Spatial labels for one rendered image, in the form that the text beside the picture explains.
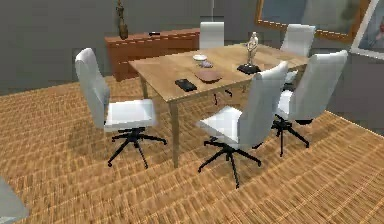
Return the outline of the gold framed wall picture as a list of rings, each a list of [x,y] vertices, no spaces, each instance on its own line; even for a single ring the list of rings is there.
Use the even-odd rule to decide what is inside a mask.
[[[316,27],[316,36],[351,43],[372,0],[257,0],[255,23],[284,30]]]

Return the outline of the brown flat plate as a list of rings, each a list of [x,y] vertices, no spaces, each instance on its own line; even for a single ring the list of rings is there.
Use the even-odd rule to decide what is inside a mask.
[[[195,76],[204,83],[214,83],[222,78],[219,72],[213,70],[200,70]]]

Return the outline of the white swivel office chair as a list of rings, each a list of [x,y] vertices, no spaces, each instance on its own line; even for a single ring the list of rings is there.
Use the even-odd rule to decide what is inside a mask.
[[[223,22],[201,22],[199,35],[199,48],[217,48],[224,45]]]
[[[283,156],[285,130],[309,147],[310,143],[292,128],[292,122],[308,125],[326,110],[347,58],[346,50],[312,55],[295,90],[281,93],[272,125],[280,138],[280,156]]]
[[[315,32],[315,26],[289,24],[280,49],[284,52],[307,57],[314,40]]]
[[[86,99],[94,125],[105,132],[119,132],[112,141],[124,139],[124,142],[109,158],[107,165],[132,143],[139,151],[144,163],[148,163],[140,146],[140,140],[154,140],[167,144],[164,138],[146,135],[147,127],[157,124],[156,113],[151,99],[110,102],[110,88],[101,75],[92,48],[82,49],[75,57],[75,70],[80,83],[80,89]]]
[[[243,111],[225,106],[214,115],[197,122],[197,126],[210,135],[210,139],[203,144],[221,147],[220,151],[199,166],[198,172],[224,154],[226,160],[231,162],[236,187],[239,187],[234,153],[261,166],[262,162],[245,152],[245,149],[258,148],[269,135],[287,72],[288,63],[281,61],[272,69],[254,75]]]

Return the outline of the white framed wall picture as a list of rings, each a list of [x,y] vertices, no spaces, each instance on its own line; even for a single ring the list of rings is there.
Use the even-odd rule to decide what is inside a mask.
[[[384,60],[384,0],[370,2],[350,52]]]

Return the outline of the grey flat slab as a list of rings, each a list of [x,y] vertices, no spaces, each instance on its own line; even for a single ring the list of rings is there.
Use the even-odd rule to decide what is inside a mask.
[[[28,216],[29,210],[10,185],[0,176],[0,224],[13,224]]]

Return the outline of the light wooden dining table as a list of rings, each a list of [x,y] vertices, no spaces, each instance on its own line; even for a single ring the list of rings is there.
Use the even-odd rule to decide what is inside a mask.
[[[179,158],[178,104],[224,89],[248,85],[252,76],[237,70],[237,67],[247,59],[246,51],[247,48],[242,44],[235,44],[130,61],[130,65],[139,74],[143,96],[148,97],[147,84],[149,84],[169,106],[172,126],[172,160],[175,168],[178,167]],[[213,64],[213,70],[222,76],[219,81],[205,84],[195,76],[195,73],[201,70],[193,60],[193,56],[197,53],[207,56]],[[179,79],[188,79],[197,89],[190,92],[183,91],[175,84]]]

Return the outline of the pale figurine on black base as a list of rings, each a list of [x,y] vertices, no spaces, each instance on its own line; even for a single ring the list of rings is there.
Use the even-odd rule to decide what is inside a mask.
[[[259,44],[259,39],[257,37],[257,33],[253,32],[250,36],[249,41],[246,44],[247,62],[245,64],[239,65],[237,68],[238,71],[240,71],[244,74],[247,74],[247,75],[251,75],[251,74],[255,74],[255,73],[260,72],[260,68],[253,63],[253,58],[255,56],[258,44]]]

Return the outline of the reddish brown wooden sideboard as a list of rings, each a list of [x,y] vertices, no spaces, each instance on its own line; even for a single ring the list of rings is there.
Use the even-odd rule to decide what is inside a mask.
[[[199,48],[199,28],[160,31],[159,36],[149,33],[131,34],[122,40],[119,36],[105,37],[112,74],[117,81],[138,76],[130,61],[170,54],[195,51]]]

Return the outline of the black flat rectangular device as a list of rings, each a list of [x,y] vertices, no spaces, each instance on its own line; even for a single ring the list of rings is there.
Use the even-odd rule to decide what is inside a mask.
[[[185,92],[190,92],[197,89],[197,87],[193,83],[191,83],[188,79],[176,80],[175,84]]]

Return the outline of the dark bronze tall sculpture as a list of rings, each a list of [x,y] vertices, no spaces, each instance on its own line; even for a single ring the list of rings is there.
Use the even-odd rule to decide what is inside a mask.
[[[124,21],[124,7],[122,5],[121,0],[117,0],[116,11],[119,18],[119,25],[118,25],[119,36],[122,40],[125,40],[128,38],[128,29]]]

